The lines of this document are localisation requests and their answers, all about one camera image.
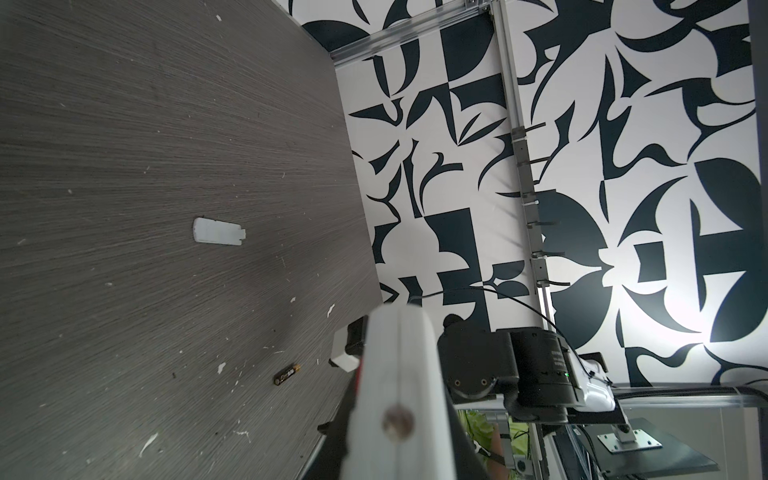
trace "black cable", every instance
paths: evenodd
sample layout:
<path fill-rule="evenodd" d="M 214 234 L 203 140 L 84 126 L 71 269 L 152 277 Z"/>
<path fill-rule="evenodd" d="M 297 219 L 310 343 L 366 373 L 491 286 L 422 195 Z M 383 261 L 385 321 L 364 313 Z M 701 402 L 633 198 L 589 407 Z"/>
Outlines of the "black cable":
<path fill-rule="evenodd" d="M 537 128 L 539 128 L 539 127 L 544 127 L 546 124 L 547 124 L 547 122 L 545 122 L 545 121 L 542 121 L 540 124 L 536 124 L 536 125 L 534 125 L 533 127 L 528 127 L 528 128 L 525 128 L 525 133 L 528 133 L 528 132 L 529 132 L 529 131 L 531 131 L 531 130 L 536 130 L 536 129 L 537 129 Z"/>
<path fill-rule="evenodd" d="M 518 300 L 518 299 L 514 298 L 513 296 L 509 296 L 506 293 L 498 292 L 496 290 L 491 290 L 489 288 L 483 288 L 481 286 L 459 286 L 459 287 L 451 288 L 451 289 L 448 289 L 448 290 L 440 290 L 439 292 L 430 293 L 429 295 L 411 295 L 411 296 L 408 297 L 408 301 L 410 302 L 411 300 L 414 300 L 414 299 L 425 299 L 425 298 L 429 298 L 430 296 L 440 295 L 441 293 L 454 292 L 456 290 L 482 290 L 484 292 L 495 293 L 496 295 L 501 295 L 504 298 L 509 298 L 513 302 L 517 302 L 517 303 L 521 304 L 522 306 L 524 306 L 525 308 L 531 310 L 533 313 L 535 313 L 536 315 L 539 315 L 541 318 L 543 318 L 546 323 L 549 323 L 549 325 L 551 325 L 551 327 L 554 329 L 555 332 L 558 333 L 558 335 L 563 337 L 563 340 L 565 340 L 565 343 L 568 344 L 568 348 L 574 351 L 574 354 L 576 355 L 576 359 L 578 360 L 579 364 L 581 365 L 581 369 L 584 370 L 584 373 L 586 373 L 589 378 L 595 379 L 598 382 L 604 383 L 607 386 L 613 385 L 613 382 L 611 382 L 610 380 L 608 380 L 606 382 L 603 379 L 596 379 L 594 377 L 594 372 L 589 372 L 587 370 L 587 367 L 584 366 L 584 362 L 581 361 L 581 357 L 578 354 L 576 354 L 576 350 L 571 346 L 571 343 L 568 342 L 568 339 L 565 338 L 565 335 L 563 335 L 563 332 L 561 332 L 560 329 L 558 328 L 558 326 L 555 325 L 549 318 L 547 318 L 546 315 L 544 315 L 543 313 L 539 312 L 534 307 L 528 305 L 526 302 Z"/>
<path fill-rule="evenodd" d="M 587 442 L 589 442 L 589 448 L 592 451 L 592 460 L 594 461 L 594 464 L 598 467 L 598 470 L 600 472 L 603 472 L 603 469 L 600 468 L 600 463 L 598 463 L 598 453 L 594 450 L 594 443 L 592 442 L 592 437 L 589 435 L 589 432 L 587 432 L 587 429 L 584 428 L 583 425 L 576 425 L 576 426 L 581 430 L 582 433 L 584 433 L 584 436 L 587 438 Z"/>

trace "white plastic piece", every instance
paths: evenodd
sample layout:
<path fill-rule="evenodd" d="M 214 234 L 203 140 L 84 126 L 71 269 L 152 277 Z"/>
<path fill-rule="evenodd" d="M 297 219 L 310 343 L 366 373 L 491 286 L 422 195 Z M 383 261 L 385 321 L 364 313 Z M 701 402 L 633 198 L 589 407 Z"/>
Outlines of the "white plastic piece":
<path fill-rule="evenodd" d="M 584 393 L 584 405 L 574 407 L 574 409 L 579 412 L 613 412 L 616 409 L 616 400 L 611 387 L 606 384 L 608 375 L 603 370 L 603 366 L 594 360 L 582 359 L 584 367 L 594 372 L 590 378 L 579 365 L 579 359 L 576 358 L 573 349 L 569 349 L 568 355 L 576 384 Z"/>
<path fill-rule="evenodd" d="M 236 223 L 220 222 L 210 218 L 198 217 L 192 224 L 194 241 L 198 243 L 218 243 L 220 245 L 242 245 L 245 230 Z"/>
<path fill-rule="evenodd" d="M 436 343 L 421 308 L 386 304 L 370 313 L 342 480 L 455 480 Z M 396 419 L 412 419 L 405 435 L 402 422 L 388 422 L 393 409 L 406 414 Z"/>
<path fill-rule="evenodd" d="M 343 326 L 333 334 L 331 345 L 331 362 L 334 362 L 345 372 L 352 372 L 360 366 L 360 360 L 345 351 L 347 340 L 347 326 Z"/>

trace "metal bracket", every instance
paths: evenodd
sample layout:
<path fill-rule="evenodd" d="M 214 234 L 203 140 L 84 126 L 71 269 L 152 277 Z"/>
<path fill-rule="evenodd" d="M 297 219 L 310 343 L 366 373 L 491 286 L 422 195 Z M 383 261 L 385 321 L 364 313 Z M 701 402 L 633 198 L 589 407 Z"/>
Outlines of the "metal bracket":
<path fill-rule="evenodd" d="M 529 131 L 543 127 L 545 124 L 525 126 L 518 79 L 515 73 L 515 61 L 512 58 L 512 36 L 510 32 L 510 14 L 505 0 L 491 0 L 491 15 L 496 30 L 499 54 L 502 61 L 502 82 L 504 95 L 507 101 L 507 112 L 511 125 L 512 154 L 515 158 L 515 166 L 520 180 L 520 198 L 523 203 L 523 219 L 527 226 L 528 245 L 531 248 L 531 270 L 539 306 L 542 314 L 552 319 L 551 294 L 549 292 L 549 275 L 547 272 L 547 255 L 551 253 L 544 250 L 544 241 L 541 235 L 541 226 L 548 225 L 541 221 L 538 214 L 538 199 L 536 198 L 535 185 L 531 165 L 549 160 L 548 157 L 531 159 L 528 153 L 528 141 L 526 134 Z"/>
<path fill-rule="evenodd" d="M 614 433 L 598 435 L 598 440 L 610 453 L 636 452 L 638 450 L 660 449 L 662 445 L 644 430 L 633 430 L 634 442 L 622 442 Z"/>
<path fill-rule="evenodd" d="M 515 455 L 514 467 L 518 477 L 534 478 L 533 461 L 529 458 L 525 458 L 525 455 Z"/>
<path fill-rule="evenodd" d="M 509 435 L 509 420 L 506 410 L 494 410 L 490 412 L 484 412 L 485 419 L 490 423 L 498 424 L 498 432 L 501 434 Z M 512 451 L 512 443 L 509 440 L 502 440 L 502 448 L 504 449 L 504 462 L 507 467 L 512 467 L 515 464 L 515 454 Z"/>
<path fill-rule="evenodd" d="M 614 431 L 614 435 L 616 435 L 616 438 L 621 443 L 632 443 L 637 441 L 637 438 L 634 436 L 634 430 L 628 423 L 611 425 L 611 429 Z"/>

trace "white plastic block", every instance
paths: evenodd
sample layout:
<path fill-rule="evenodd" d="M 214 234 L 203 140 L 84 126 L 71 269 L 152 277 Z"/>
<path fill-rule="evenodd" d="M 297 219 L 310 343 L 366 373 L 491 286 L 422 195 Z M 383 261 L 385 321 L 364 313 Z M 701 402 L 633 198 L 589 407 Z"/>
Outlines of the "white plastic block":
<path fill-rule="evenodd" d="M 423 309 L 385 303 L 369 314 L 359 375 L 340 478 L 455 480 L 435 330 Z M 387 428 L 393 411 L 410 415 L 402 430 Z"/>
<path fill-rule="evenodd" d="M 198 243 L 218 243 L 220 245 L 242 245 L 245 230 L 236 223 L 220 222 L 210 218 L 198 217 L 192 225 L 194 241 Z"/>
<path fill-rule="evenodd" d="M 360 366 L 360 360 L 346 352 L 347 325 L 341 327 L 333 334 L 331 345 L 331 361 L 345 372 L 352 372 Z"/>

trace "white debris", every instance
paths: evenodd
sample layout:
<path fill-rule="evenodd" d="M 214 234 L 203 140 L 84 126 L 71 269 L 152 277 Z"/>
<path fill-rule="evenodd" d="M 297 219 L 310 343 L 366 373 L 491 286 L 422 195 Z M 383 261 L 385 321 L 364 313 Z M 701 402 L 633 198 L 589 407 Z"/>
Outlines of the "white debris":
<path fill-rule="evenodd" d="M 245 230 L 236 223 L 220 222 L 210 218 L 198 217 L 192 224 L 192 235 L 198 243 L 218 243 L 220 245 L 242 245 Z"/>
<path fill-rule="evenodd" d="M 232 432 L 234 432 L 236 435 L 245 435 L 245 438 L 248 439 L 248 443 L 250 443 L 250 437 L 248 436 L 248 432 L 235 432 L 234 430 Z"/>
<path fill-rule="evenodd" d="M 147 443 L 145 443 L 145 444 L 144 444 L 144 448 L 142 448 L 142 449 L 141 449 L 141 452 L 139 452 L 139 458 L 141 458 L 141 454 L 143 454 L 143 453 L 144 453 L 144 450 L 146 450 L 146 449 L 147 449 L 147 447 L 148 447 L 148 446 L 149 446 L 149 445 L 150 445 L 152 442 L 154 442 L 154 440 L 155 440 L 156 438 L 157 438 L 157 433 L 155 433 L 154 435 L 152 435 L 152 436 L 149 438 L 149 440 L 147 440 Z"/>

